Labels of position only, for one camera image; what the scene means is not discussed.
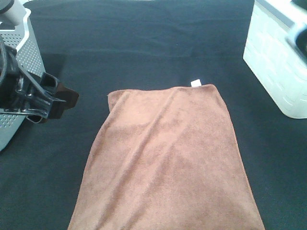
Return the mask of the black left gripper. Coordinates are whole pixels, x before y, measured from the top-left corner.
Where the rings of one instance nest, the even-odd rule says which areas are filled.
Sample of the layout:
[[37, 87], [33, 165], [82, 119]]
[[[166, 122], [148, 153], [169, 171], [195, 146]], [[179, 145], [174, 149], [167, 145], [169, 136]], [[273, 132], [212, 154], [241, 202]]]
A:
[[16, 49], [6, 45], [1, 38], [0, 113], [26, 116], [33, 123], [43, 123], [52, 108], [51, 98], [66, 103], [66, 94], [59, 90], [59, 79], [45, 71], [41, 75], [27, 71], [17, 62], [16, 55]]

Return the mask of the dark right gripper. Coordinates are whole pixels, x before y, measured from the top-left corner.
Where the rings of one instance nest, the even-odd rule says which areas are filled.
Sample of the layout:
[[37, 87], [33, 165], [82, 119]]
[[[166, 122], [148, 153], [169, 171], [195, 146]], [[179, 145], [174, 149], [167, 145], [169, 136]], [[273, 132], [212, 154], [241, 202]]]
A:
[[294, 20], [286, 37], [289, 46], [298, 54], [299, 58], [307, 62], [307, 1], [291, 0], [290, 13]]

